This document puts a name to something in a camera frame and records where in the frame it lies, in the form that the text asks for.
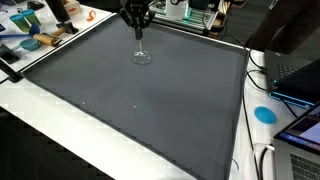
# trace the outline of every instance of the gray mat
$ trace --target gray mat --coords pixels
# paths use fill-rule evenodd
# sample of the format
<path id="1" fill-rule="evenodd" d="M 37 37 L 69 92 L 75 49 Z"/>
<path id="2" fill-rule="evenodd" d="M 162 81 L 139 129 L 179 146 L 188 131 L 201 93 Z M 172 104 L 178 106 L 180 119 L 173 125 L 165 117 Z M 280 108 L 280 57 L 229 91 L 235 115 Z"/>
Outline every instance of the gray mat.
<path id="1" fill-rule="evenodd" d="M 194 177 L 228 179 L 247 52 L 156 24 L 143 45 L 153 61 L 137 65 L 114 16 L 23 74 Z"/>

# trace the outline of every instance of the black cable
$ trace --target black cable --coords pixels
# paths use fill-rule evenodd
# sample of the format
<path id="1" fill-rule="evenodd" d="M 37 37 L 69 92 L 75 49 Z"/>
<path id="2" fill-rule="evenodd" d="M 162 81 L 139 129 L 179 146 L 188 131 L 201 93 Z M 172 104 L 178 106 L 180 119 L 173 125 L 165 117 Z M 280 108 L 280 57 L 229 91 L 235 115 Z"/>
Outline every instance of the black cable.
<path id="1" fill-rule="evenodd" d="M 262 70 L 260 70 L 260 69 L 253 69 L 253 70 L 248 71 L 249 74 L 250 74 L 251 72 L 259 72 L 259 73 L 261 73 L 261 74 L 265 74 L 265 72 L 262 71 Z"/>
<path id="2" fill-rule="evenodd" d="M 260 89 L 261 91 L 268 92 L 268 90 L 260 87 L 260 86 L 253 80 L 253 78 L 252 78 L 251 75 L 250 75 L 251 72 L 253 72 L 253 71 L 250 71 L 250 72 L 249 72 L 249 71 L 246 71 L 246 75 L 250 78 L 251 82 L 252 82 L 258 89 Z"/>
<path id="3" fill-rule="evenodd" d="M 295 117 L 298 118 L 297 114 L 291 109 L 291 107 L 288 105 L 287 102 L 285 102 L 284 100 L 281 99 L 281 101 L 283 102 L 284 105 L 286 105 L 286 107 L 289 109 L 289 111 L 291 112 L 291 114 Z"/>
<path id="4" fill-rule="evenodd" d="M 259 66 L 256 62 L 254 62 L 254 60 L 253 60 L 253 58 L 252 58 L 252 56 L 251 56 L 251 51 L 252 51 L 252 49 L 250 49 L 250 51 L 249 51 L 249 58 L 250 58 L 250 60 L 251 60 L 251 62 L 255 65 L 255 66 L 257 66 L 259 69 L 261 69 L 261 70 L 267 70 L 267 68 L 265 68 L 265 67 L 263 67 L 263 66 Z"/>
<path id="5" fill-rule="evenodd" d="M 263 180 L 263 159 L 267 151 L 268 151 L 268 148 L 265 147 L 260 156 L 260 161 L 259 161 L 260 180 Z"/>
<path id="6" fill-rule="evenodd" d="M 245 102 L 245 100 L 244 100 L 244 93 L 243 93 L 243 95 L 242 95 L 242 103 L 243 103 L 244 115 L 245 115 L 245 118 L 246 118 L 246 125 L 247 125 L 247 130 L 248 130 L 250 145 L 251 145 L 252 152 L 254 152 L 254 146 L 253 146 L 253 142 L 252 142 L 252 136 L 251 136 L 250 125 L 249 125 L 249 120 L 248 120 L 248 113 L 247 113 L 247 108 L 246 108 L 246 102 Z M 260 179 L 260 178 L 259 178 L 259 170 L 258 170 L 257 158 L 256 158 L 256 155 L 255 155 L 255 154 L 253 154 L 253 158 L 254 158 L 254 164 L 255 164 L 255 167 L 256 167 L 257 178 L 258 178 L 258 180 L 259 180 L 259 179 Z"/>
<path id="7" fill-rule="evenodd" d="M 222 41 L 223 38 L 226 37 L 227 33 L 228 33 L 228 18 L 226 19 L 226 27 L 224 30 L 224 34 L 221 36 L 221 38 L 219 40 Z"/>
<path id="8" fill-rule="evenodd" d="M 234 159 L 232 159 L 232 161 L 233 161 L 234 163 L 236 163 L 237 169 L 239 170 L 239 164 L 238 164 L 238 162 L 237 162 L 236 160 L 234 160 Z"/>
<path id="9" fill-rule="evenodd" d="M 4 80 L 0 81 L 0 84 L 4 83 L 6 80 L 8 80 L 8 78 L 6 78 L 6 79 L 4 79 Z"/>
<path id="10" fill-rule="evenodd" d="M 230 16 L 232 16 L 232 15 L 233 15 L 233 13 L 232 13 L 232 9 L 233 9 L 233 8 L 232 8 L 232 3 L 230 4 L 230 6 L 229 6 L 229 9 L 228 9 L 228 10 L 229 10 Z"/>

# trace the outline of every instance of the laptop screen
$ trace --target laptop screen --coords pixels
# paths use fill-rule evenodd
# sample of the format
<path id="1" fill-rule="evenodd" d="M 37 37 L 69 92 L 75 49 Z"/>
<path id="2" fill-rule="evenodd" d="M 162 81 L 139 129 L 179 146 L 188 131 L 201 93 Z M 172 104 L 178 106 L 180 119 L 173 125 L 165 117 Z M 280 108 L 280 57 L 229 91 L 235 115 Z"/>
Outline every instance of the laptop screen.
<path id="1" fill-rule="evenodd" d="M 320 154 L 320 106 L 312 108 L 305 116 L 281 131 L 277 138 Z"/>

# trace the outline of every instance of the blue object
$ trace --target blue object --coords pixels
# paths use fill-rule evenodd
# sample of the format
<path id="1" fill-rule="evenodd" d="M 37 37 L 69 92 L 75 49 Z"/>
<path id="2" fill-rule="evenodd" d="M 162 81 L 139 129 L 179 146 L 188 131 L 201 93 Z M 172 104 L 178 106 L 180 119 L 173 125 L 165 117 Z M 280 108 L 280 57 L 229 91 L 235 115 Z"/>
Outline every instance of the blue object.
<path id="1" fill-rule="evenodd" d="M 23 19 L 23 15 L 22 14 L 17 14 L 17 15 L 13 15 L 13 16 L 10 16 L 10 20 L 11 21 L 19 21 L 21 19 Z"/>
<path id="2" fill-rule="evenodd" d="M 301 99 L 297 99 L 297 98 L 294 98 L 294 97 L 290 97 L 290 96 L 287 96 L 287 95 L 284 95 L 284 94 L 281 94 L 281 93 L 277 93 L 277 92 L 269 93 L 269 97 L 271 97 L 273 99 L 277 99 L 279 101 L 281 101 L 283 99 L 283 97 L 285 97 L 285 98 L 287 98 L 287 100 L 284 100 L 285 102 L 293 104 L 293 105 L 296 105 L 296 106 L 299 106 L 299 107 L 302 107 L 302 108 L 308 108 L 309 106 L 314 106 L 315 105 L 314 103 L 307 102 L 307 101 L 304 101 L 304 100 L 301 100 Z"/>
<path id="3" fill-rule="evenodd" d="M 4 34 L 4 35 L 0 35 L 0 39 L 30 37 L 30 36 L 32 37 L 35 34 L 40 34 L 40 28 L 36 24 L 32 24 L 29 30 L 29 34 Z"/>
<path id="4" fill-rule="evenodd" d="M 254 109 L 254 115 L 259 121 L 265 124 L 273 124 L 276 121 L 274 113 L 266 107 L 256 107 Z"/>
<path id="5" fill-rule="evenodd" d="M 32 10 L 32 9 L 24 10 L 24 11 L 22 11 L 21 14 L 24 16 L 29 16 L 31 14 L 34 14 L 34 10 Z"/>
<path id="6" fill-rule="evenodd" d="M 19 48 L 23 48 L 23 49 L 26 49 L 26 50 L 29 50 L 29 51 L 34 51 L 36 49 L 38 49 L 40 47 L 40 43 L 39 41 L 37 41 L 36 39 L 26 39 L 24 41 L 22 41 L 18 46 L 12 48 L 11 50 L 12 51 L 15 51 Z"/>

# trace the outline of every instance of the white table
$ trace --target white table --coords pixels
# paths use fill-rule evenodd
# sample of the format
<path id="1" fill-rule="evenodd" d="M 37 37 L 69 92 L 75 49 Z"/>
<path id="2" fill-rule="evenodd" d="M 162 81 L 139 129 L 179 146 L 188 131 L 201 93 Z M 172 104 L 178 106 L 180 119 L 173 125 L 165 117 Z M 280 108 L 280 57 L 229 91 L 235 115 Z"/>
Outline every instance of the white table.
<path id="1" fill-rule="evenodd" d="M 45 4 L 45 7 L 35 11 L 39 21 L 41 22 L 40 30 L 41 33 L 52 33 L 55 30 L 57 30 L 56 24 L 58 23 L 56 18 L 54 17 L 53 13 L 49 9 L 49 6 L 43 1 Z M 19 3 L 19 6 L 21 6 L 23 9 L 27 9 L 27 2 Z M 107 11 L 102 11 L 99 9 L 91 8 L 88 6 L 81 6 L 83 12 L 81 14 L 77 14 L 74 16 L 71 16 L 71 22 L 73 26 L 77 29 L 79 29 L 79 32 L 77 32 L 74 35 L 64 33 L 60 37 L 63 39 L 64 44 L 66 42 L 71 42 L 72 40 L 76 39 L 77 36 L 82 35 L 87 30 L 89 30 L 92 26 L 96 25 L 101 20 L 109 17 L 112 13 Z M 17 14 L 17 7 L 16 6 L 6 6 L 3 5 L 2 9 L 7 9 L 8 13 L 5 15 L 8 18 L 4 19 L 0 23 L 6 28 L 5 31 L 0 32 L 0 35 L 3 34 L 21 34 L 22 32 L 20 29 L 9 19 L 9 16 Z M 93 21 L 87 22 L 86 18 L 88 17 L 88 14 L 91 10 L 94 10 L 96 12 L 96 18 Z M 18 45 L 22 40 L 27 38 L 14 38 L 14 39 L 3 39 L 0 40 L 1 43 L 7 45 L 9 48 L 13 48 L 16 45 Z M 17 50 L 17 53 L 21 55 L 21 59 L 13 64 L 10 65 L 10 67 L 15 71 L 20 71 L 24 67 L 34 63 L 35 61 L 41 59 L 44 55 L 53 52 L 57 49 L 61 48 L 54 48 L 51 46 L 42 45 L 39 49 L 36 51 L 27 51 L 22 48 Z M 0 81 L 5 79 L 7 76 L 3 73 L 0 73 Z"/>
<path id="2" fill-rule="evenodd" d="M 257 63 L 263 65 L 263 53 L 252 51 L 252 56 Z M 252 76 L 259 85 L 265 86 L 262 75 Z M 273 135 L 294 117 L 281 102 L 270 99 L 249 80 L 245 84 L 253 142 L 271 143 Z M 140 144 L 25 79 L 16 84 L 6 81 L 0 85 L 0 106 L 117 180 L 194 179 Z M 260 123 L 253 115 L 257 106 L 266 106 L 273 110 L 277 122 L 273 125 Z M 297 114 L 303 112 L 300 108 L 294 110 Z M 257 151 L 261 151 L 262 146 L 256 147 Z M 233 164 L 230 180 L 256 179 L 253 161 L 250 159 L 250 144 L 243 110 L 239 117 L 233 158 L 238 162 L 240 170 Z M 273 166 L 272 156 L 268 153 L 264 166 L 265 179 L 275 179 Z"/>

